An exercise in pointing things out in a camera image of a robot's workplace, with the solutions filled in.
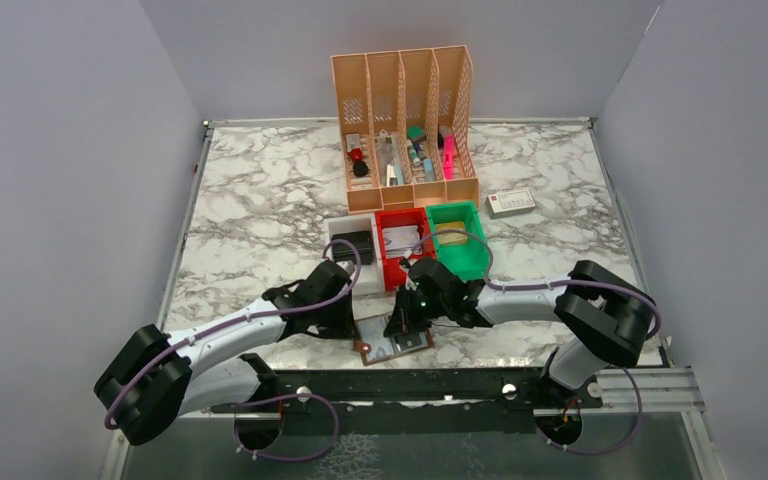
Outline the brown leather card holder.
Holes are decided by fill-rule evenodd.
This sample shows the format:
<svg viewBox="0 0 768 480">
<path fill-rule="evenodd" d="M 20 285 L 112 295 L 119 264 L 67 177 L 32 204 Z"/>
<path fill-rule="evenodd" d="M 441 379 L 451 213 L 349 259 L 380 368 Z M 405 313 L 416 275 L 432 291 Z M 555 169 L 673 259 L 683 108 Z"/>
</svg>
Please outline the brown leather card holder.
<svg viewBox="0 0 768 480">
<path fill-rule="evenodd" d="M 354 350 L 359 353 L 364 366 L 383 363 L 434 346 L 429 330 L 386 337 L 385 327 L 390 319 L 390 315 L 376 315 L 355 321 L 357 338 Z"/>
</svg>

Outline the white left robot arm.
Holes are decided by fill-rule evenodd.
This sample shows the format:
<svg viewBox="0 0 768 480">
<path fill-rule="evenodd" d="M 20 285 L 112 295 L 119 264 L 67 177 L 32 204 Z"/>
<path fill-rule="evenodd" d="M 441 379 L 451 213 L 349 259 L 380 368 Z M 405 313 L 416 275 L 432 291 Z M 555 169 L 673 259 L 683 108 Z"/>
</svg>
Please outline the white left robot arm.
<svg viewBox="0 0 768 480">
<path fill-rule="evenodd" d="M 292 335 L 349 339 L 356 275 L 321 261 L 307 278 L 266 290 L 246 307 L 198 327 L 136 330 L 96 381 L 105 426 L 132 445 L 158 437 L 194 411 L 247 402 L 264 385 L 263 367 L 244 359 Z"/>
</svg>

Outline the red plastic bin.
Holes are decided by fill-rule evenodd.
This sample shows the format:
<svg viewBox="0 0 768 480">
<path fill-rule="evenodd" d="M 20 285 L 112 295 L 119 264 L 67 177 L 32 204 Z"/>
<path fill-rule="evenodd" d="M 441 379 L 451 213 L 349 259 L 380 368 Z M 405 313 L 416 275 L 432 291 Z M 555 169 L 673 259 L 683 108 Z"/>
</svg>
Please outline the red plastic bin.
<svg viewBox="0 0 768 480">
<path fill-rule="evenodd" d="M 430 233 L 430 224 L 424 208 L 381 211 L 375 214 L 379 253 L 386 291 L 395 291 L 405 282 L 406 271 L 400 266 L 405 253 L 410 260 L 436 257 L 435 247 L 428 240 L 417 243 Z"/>
</svg>

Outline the green plastic bin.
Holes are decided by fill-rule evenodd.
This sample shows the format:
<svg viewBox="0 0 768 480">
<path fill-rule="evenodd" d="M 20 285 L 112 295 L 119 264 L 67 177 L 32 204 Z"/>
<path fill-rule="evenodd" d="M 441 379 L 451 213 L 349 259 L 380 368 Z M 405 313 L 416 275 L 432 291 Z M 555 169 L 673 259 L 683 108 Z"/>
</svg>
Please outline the green plastic bin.
<svg viewBox="0 0 768 480">
<path fill-rule="evenodd" d="M 435 226 L 444 222 L 462 221 L 468 233 L 480 238 L 469 237 L 465 245 L 440 246 L 432 239 L 437 259 L 463 281 L 482 279 L 489 257 L 482 241 L 486 240 L 476 205 L 472 202 L 437 204 L 426 207 L 426 214 L 433 232 Z"/>
</svg>

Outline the white plastic bin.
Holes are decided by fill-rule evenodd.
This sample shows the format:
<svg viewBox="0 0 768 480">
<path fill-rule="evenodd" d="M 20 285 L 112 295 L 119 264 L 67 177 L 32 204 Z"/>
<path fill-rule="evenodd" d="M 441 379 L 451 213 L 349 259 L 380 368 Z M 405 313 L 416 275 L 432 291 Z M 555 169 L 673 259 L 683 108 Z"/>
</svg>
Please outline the white plastic bin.
<svg viewBox="0 0 768 480">
<path fill-rule="evenodd" d="M 355 295 L 383 294 L 383 264 L 373 214 L 357 214 L 328 218 L 324 221 L 325 243 L 340 239 L 351 243 L 360 258 L 360 277 L 353 289 Z"/>
</svg>

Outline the peach plastic file organizer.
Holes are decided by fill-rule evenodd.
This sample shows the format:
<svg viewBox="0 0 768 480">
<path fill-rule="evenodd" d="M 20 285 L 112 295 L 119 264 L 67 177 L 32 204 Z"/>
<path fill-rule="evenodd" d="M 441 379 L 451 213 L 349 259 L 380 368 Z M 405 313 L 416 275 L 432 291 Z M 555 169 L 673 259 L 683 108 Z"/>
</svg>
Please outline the peach plastic file organizer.
<svg viewBox="0 0 768 480">
<path fill-rule="evenodd" d="M 339 143 L 351 214 L 479 201 L 468 134 L 473 62 L 464 45 L 334 55 Z M 425 130 L 411 142 L 409 126 Z M 455 138 L 454 178 L 442 168 L 442 135 Z M 356 178 L 349 151 L 360 148 L 369 175 Z M 400 185 L 387 187 L 392 164 Z"/>
</svg>

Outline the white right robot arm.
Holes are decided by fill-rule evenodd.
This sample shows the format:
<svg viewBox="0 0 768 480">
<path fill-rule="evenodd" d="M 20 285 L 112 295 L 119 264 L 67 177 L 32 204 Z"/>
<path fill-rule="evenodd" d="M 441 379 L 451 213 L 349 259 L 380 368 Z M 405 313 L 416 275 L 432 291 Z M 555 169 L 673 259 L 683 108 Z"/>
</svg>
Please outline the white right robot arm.
<svg viewBox="0 0 768 480">
<path fill-rule="evenodd" d="M 441 262 L 421 258 L 398 288 L 383 334 L 424 332 L 440 317 L 468 329 L 520 321 L 564 324 L 573 337 L 551 354 L 541 383 L 567 395 L 607 366 L 635 366 L 660 325 L 649 295 L 590 260 L 577 262 L 566 277 L 515 285 L 465 281 Z"/>
</svg>

